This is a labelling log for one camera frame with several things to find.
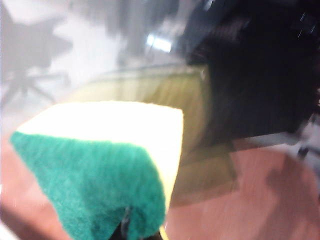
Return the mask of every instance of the red floor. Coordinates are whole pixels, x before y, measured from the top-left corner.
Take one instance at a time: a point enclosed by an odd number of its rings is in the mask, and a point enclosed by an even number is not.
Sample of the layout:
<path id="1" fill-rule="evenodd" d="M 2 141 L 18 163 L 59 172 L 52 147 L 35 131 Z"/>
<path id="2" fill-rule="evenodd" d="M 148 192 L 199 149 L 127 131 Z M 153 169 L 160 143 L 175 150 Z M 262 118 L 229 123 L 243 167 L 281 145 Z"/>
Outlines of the red floor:
<path id="1" fill-rule="evenodd" d="M 319 240 L 313 173 L 283 153 L 249 149 L 230 154 L 234 191 L 170 208 L 171 240 Z M 23 240 L 68 240 L 35 178 L 1 142 L 1 219 Z"/>

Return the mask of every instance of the black object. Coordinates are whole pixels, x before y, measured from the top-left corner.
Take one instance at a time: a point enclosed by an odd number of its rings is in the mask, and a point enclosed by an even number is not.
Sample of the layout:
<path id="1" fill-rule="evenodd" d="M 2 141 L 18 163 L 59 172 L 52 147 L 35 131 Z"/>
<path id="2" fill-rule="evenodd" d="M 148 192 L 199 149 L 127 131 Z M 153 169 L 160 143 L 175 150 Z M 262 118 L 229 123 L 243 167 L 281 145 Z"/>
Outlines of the black object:
<path id="1" fill-rule="evenodd" d="M 297 27 L 294 23 L 303 13 Z M 179 42 L 186 46 L 180 54 L 189 64 L 209 66 L 213 111 L 206 140 L 214 144 L 296 131 L 313 113 L 320 86 L 314 68 L 319 16 L 299 4 L 268 0 L 239 1 L 214 24 L 213 16 L 204 14 L 210 15 L 200 3 Z M 215 34 L 239 19 L 241 27 L 226 28 L 235 31 L 234 41 Z M 206 28 L 205 34 L 199 25 Z"/>

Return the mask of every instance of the green scouring pad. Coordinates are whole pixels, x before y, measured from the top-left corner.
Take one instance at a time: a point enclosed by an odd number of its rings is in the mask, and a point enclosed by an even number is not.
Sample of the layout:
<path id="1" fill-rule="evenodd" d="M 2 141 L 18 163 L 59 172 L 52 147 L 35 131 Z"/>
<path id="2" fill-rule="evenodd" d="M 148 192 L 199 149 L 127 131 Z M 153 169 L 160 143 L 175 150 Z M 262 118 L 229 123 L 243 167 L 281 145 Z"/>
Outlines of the green scouring pad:
<path id="1" fill-rule="evenodd" d="M 179 109 L 66 103 L 24 123 L 11 142 L 74 240 L 109 239 L 125 209 L 127 239 L 138 240 L 153 235 L 165 219 L 182 132 Z"/>

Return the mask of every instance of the scrubbing sponge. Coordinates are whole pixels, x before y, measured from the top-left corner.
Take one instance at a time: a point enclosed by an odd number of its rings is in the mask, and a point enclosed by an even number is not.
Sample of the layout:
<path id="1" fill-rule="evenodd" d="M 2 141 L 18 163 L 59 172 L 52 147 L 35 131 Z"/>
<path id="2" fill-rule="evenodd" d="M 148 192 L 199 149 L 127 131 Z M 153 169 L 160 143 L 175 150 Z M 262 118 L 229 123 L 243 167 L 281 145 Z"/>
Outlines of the scrubbing sponge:
<path id="1" fill-rule="evenodd" d="M 108 239 L 130 208 L 127 238 L 163 223 L 182 144 L 179 109 L 137 102 L 55 105 L 11 142 L 75 240 Z"/>

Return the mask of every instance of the light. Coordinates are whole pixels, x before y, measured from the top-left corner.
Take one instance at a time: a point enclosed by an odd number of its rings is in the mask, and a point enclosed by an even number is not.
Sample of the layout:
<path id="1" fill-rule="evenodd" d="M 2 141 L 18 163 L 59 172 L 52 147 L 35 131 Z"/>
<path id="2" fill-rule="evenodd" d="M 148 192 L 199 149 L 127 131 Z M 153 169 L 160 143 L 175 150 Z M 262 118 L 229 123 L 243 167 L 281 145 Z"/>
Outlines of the light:
<path id="1" fill-rule="evenodd" d="M 148 35 L 146 44 L 166 53 L 170 53 L 171 51 L 171 42 L 159 37 L 155 37 L 153 34 Z"/>

